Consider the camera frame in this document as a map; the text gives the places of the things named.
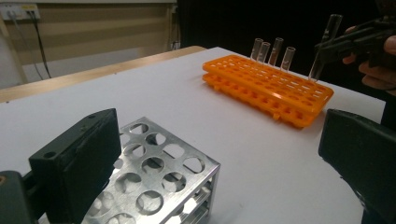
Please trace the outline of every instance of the black device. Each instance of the black device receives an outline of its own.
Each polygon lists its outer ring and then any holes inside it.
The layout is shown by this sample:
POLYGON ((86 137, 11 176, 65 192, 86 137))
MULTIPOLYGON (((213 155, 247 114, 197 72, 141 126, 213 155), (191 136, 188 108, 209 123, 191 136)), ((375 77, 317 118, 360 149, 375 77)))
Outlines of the black device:
POLYGON ((396 223, 396 132, 329 109, 318 154, 353 189, 368 214, 396 223))
POLYGON ((382 18, 357 25, 315 46, 322 63, 336 62, 353 53, 358 56, 358 62, 368 60, 371 67, 380 65, 396 69, 396 56, 384 51, 387 38, 396 35, 396 0, 375 2, 382 18))
POLYGON ((29 158, 32 171, 0 172, 0 223, 80 223, 121 153, 116 109, 90 114, 29 158))

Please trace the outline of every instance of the hand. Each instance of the hand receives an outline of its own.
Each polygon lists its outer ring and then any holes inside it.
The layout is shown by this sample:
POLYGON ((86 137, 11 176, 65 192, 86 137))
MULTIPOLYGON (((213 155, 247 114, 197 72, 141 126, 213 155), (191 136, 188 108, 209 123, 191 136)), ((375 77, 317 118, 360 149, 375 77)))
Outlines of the hand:
MULTIPOLYGON (((384 44, 384 51, 396 55, 396 35, 390 36, 384 44)), ((356 56, 351 55, 343 59, 343 63, 355 62, 356 56)), ((387 91, 396 96, 396 70, 385 67, 369 67, 368 62, 361 63, 359 71, 366 75, 361 81, 363 84, 379 90, 387 91)))

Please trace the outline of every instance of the cable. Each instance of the cable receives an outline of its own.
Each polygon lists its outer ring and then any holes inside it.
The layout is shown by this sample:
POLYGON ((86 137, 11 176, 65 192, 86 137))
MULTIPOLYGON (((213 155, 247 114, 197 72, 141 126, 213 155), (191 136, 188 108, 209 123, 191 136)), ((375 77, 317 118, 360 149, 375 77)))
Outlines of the cable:
POLYGON ((15 27, 17 28, 18 32, 20 33, 20 36, 21 36, 21 38, 23 40, 24 45, 26 46, 26 48, 28 48, 28 50, 30 52, 30 56, 32 57, 33 65, 35 66, 35 70, 37 71, 37 73, 40 76, 41 80, 44 80, 44 78, 41 76, 40 72, 38 71, 37 64, 35 62, 35 57, 33 55, 32 49, 30 48, 29 44, 27 43, 27 41, 26 41, 26 39, 25 39, 25 37, 23 35, 23 32, 22 32, 20 26, 17 23, 17 19, 16 19, 17 16, 16 16, 14 11, 12 13, 13 13, 13 15, 11 14, 10 11, 7 12, 8 16, 12 19, 12 21, 15 24, 15 27))
POLYGON ((37 18, 35 17, 35 13, 33 11, 27 11, 27 14, 29 15, 30 19, 32 20, 32 22, 33 22, 33 24, 35 26, 35 32, 37 33, 38 44, 40 46, 40 51, 41 51, 41 57, 43 59, 43 64, 46 67, 47 74, 49 75, 49 78, 52 78, 51 75, 50 75, 50 70, 49 70, 49 68, 47 66, 46 54, 44 52, 43 43, 41 42, 40 32, 38 31, 37 18))

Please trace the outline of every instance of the dark background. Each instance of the dark background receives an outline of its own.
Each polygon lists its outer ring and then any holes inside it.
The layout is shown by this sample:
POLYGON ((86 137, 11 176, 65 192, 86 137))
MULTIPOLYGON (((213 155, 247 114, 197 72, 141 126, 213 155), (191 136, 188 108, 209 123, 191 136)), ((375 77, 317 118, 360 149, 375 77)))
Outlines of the dark background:
MULTIPOLYGON (((296 48, 290 70, 306 76, 331 14, 344 16, 337 36, 350 26, 381 17, 375 0, 178 0, 177 4, 182 48, 221 47, 249 56, 256 37, 271 44, 282 37, 283 50, 296 48)), ((386 101, 382 123, 396 130, 396 97, 364 86, 362 77, 358 64, 336 62, 324 67, 320 79, 386 101)))

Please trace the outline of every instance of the electrical outlet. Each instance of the electrical outlet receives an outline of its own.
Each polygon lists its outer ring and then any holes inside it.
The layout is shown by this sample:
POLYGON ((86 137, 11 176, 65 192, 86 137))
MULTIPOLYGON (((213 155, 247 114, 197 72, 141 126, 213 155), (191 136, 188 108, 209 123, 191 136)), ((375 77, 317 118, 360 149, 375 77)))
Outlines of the electrical outlet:
POLYGON ((37 4, 31 3, 0 3, 0 14, 3 20, 11 21, 11 16, 16 20, 30 20, 28 12, 35 13, 35 18, 40 19, 37 4))

